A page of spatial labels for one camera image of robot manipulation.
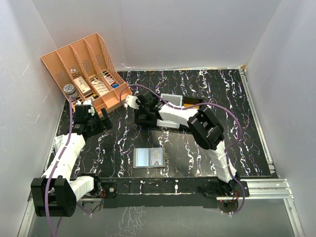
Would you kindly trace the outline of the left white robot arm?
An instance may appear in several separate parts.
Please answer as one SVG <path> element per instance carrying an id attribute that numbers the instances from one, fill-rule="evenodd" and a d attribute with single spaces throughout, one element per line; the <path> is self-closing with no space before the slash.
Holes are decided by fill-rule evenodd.
<path id="1" fill-rule="evenodd" d="M 60 147 L 50 166 L 31 182 L 35 213 L 39 217 L 71 217 L 77 202 L 86 194 L 97 197 L 102 185 L 92 173 L 71 180 L 71 173 L 81 150 L 90 137 L 112 129 L 105 109 L 99 116 L 93 100 L 77 102 L 68 134 L 61 136 Z"/>

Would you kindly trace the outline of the grey leather card holder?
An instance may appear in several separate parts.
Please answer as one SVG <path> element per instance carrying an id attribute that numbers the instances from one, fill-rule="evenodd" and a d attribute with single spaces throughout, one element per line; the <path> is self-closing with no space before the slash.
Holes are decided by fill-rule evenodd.
<path id="1" fill-rule="evenodd" d="M 165 148 L 135 148 L 133 151 L 133 168 L 165 168 Z"/>

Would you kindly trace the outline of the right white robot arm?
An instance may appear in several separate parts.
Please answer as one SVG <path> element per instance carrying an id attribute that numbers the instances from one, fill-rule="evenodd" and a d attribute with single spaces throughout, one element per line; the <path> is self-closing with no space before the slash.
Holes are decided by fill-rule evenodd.
<path id="1" fill-rule="evenodd" d="M 212 113 L 210 106 L 224 110 L 238 125 L 237 139 L 242 135 L 240 123 L 226 108 L 212 103 L 198 103 L 184 107 L 172 104 L 151 91 L 138 96 L 128 95 L 124 103 L 135 111 L 135 118 L 143 124 L 154 125 L 159 120 L 178 123 L 189 129 L 197 145 L 204 150 L 216 168 L 219 193 L 233 195 L 240 184 L 240 175 L 233 167 L 224 142 L 224 127 Z"/>

